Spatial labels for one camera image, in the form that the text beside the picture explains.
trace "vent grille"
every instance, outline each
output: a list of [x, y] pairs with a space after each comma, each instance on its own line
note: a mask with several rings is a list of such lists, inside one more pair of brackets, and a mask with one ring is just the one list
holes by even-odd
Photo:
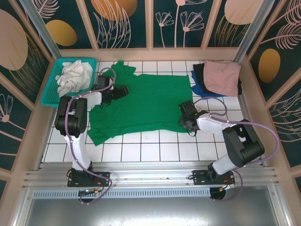
[[[88, 194], [83, 198], [97, 198], [102, 193]], [[164, 198], [210, 196], [210, 188], [169, 188], [169, 189], [114, 189], [103, 198]], [[79, 190], [37, 190], [33, 199], [78, 199]]]

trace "blue cloth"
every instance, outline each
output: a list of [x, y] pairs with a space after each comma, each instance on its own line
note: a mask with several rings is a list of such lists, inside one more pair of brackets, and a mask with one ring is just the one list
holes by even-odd
[[201, 97], [224, 97], [224, 95], [221, 94], [217, 94], [217, 93], [204, 93], [201, 86], [198, 84], [197, 82], [197, 78], [196, 78], [196, 74], [194, 71], [191, 71], [192, 73], [192, 78], [194, 80], [194, 82], [196, 83], [195, 86], [192, 87], [192, 91], [201, 96]]

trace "green t-shirt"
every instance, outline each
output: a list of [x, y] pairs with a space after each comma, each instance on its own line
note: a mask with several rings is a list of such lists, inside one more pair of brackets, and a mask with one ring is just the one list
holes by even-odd
[[[179, 104], [191, 100], [188, 75], [134, 75], [135, 68], [118, 61], [115, 70], [115, 87], [125, 85], [129, 94], [104, 108], [95, 106], [90, 112], [89, 136], [95, 145], [126, 133], [166, 129], [186, 132], [179, 125]], [[111, 71], [103, 75], [113, 76]]]

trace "white tile floor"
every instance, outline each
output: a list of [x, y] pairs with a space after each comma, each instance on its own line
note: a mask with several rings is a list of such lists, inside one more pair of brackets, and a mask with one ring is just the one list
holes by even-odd
[[[97, 64], [97, 74], [114, 62], [100, 62]], [[183, 76], [191, 78], [193, 64], [199, 61], [164, 61], [164, 62], [125, 62], [125, 65], [136, 67], [136, 75], [141, 73]], [[193, 93], [193, 101], [200, 99]], [[228, 113], [221, 116], [227, 120], [242, 120], [243, 116], [236, 97], [220, 98], [225, 102]], [[223, 113], [221, 103], [216, 100], [204, 100], [196, 107], [209, 112]], [[86, 147], [89, 157], [93, 162], [114, 161], [214, 161], [226, 153], [223, 137], [218, 137], [210, 132], [199, 131], [195, 137], [187, 133], [176, 133], [167, 130], [125, 134], [107, 140], [104, 144], [95, 146], [85, 132]], [[70, 150], [65, 139], [52, 127], [48, 144], [44, 153], [44, 162], [71, 162]]]

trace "enclosure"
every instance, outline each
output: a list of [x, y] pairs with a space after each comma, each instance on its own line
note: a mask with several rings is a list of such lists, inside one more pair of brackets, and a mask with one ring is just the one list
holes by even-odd
[[[1, 1], [0, 225], [301, 225], [300, 14], [300, 0]], [[79, 189], [67, 186], [72, 156], [54, 127], [56, 109], [41, 104], [62, 57], [95, 58], [95, 78], [123, 61], [137, 76], [188, 75], [191, 87], [193, 65], [238, 62], [242, 94], [219, 98], [228, 109], [222, 119], [271, 128], [279, 152], [238, 170], [244, 189], [236, 200], [213, 202], [210, 186], [187, 176], [227, 153], [223, 137], [161, 129], [95, 146], [88, 109], [87, 152], [113, 187], [82, 206]], [[196, 107], [224, 112], [212, 99]], [[271, 155], [273, 135], [254, 129]], [[225, 199], [241, 186], [234, 176]]]

